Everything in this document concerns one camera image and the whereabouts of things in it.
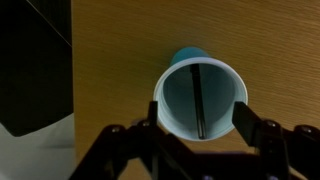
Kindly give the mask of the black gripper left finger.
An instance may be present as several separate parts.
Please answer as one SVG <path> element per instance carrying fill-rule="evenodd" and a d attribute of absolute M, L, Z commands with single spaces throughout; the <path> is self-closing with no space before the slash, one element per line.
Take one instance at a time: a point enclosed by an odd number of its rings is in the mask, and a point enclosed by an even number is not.
<path fill-rule="evenodd" d="M 139 158 L 152 180 L 187 180 L 181 163 L 186 146 L 173 134 L 166 134 L 157 120 L 158 102 L 151 101 L 147 118 L 137 124 L 142 134 Z"/>

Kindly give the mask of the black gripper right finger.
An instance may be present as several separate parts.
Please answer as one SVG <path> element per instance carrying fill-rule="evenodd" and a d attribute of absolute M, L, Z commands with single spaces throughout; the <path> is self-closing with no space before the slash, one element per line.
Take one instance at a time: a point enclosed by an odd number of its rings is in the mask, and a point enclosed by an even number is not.
<path fill-rule="evenodd" d="M 232 123 L 249 147 L 258 151 L 265 180 L 287 180 L 287 147 L 282 127 L 260 119 L 244 102 L 235 102 Z"/>

